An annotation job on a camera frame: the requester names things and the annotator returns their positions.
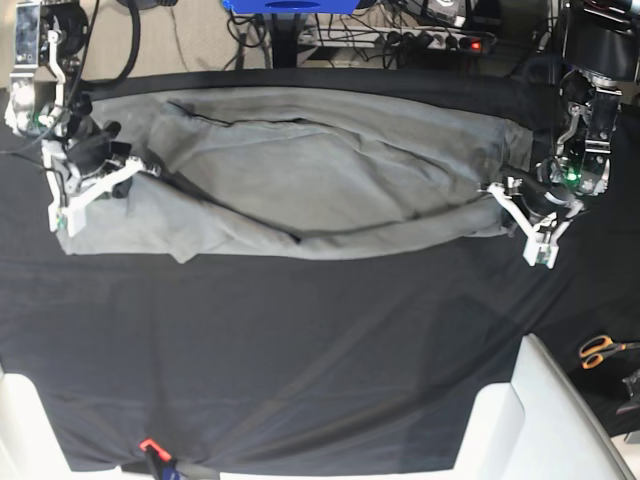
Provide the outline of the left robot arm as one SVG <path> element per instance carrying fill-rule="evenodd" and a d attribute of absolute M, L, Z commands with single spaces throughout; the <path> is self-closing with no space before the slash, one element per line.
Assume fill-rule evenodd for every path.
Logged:
<path fill-rule="evenodd" d="M 559 240 L 606 192 L 622 82 L 639 79 L 639 4 L 569 1 L 559 18 L 562 60 L 549 155 L 529 170 L 505 166 L 485 186 L 526 237 L 523 258 L 553 268 Z"/>

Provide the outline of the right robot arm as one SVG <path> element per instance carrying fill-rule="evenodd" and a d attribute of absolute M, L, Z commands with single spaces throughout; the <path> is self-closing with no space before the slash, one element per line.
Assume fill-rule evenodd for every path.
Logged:
<path fill-rule="evenodd" d="M 121 85 L 138 58 L 140 4 L 128 1 L 125 6 L 132 21 L 129 57 L 118 76 L 97 82 L 82 78 L 96 15 L 86 14 L 77 1 L 20 1 L 15 8 L 5 123 L 41 151 L 40 168 L 52 195 L 52 232 L 77 235 L 91 203 L 124 198 L 135 175 L 161 172 L 132 155 L 130 144 L 118 141 L 118 122 L 99 125 L 92 117 L 92 94 Z"/>

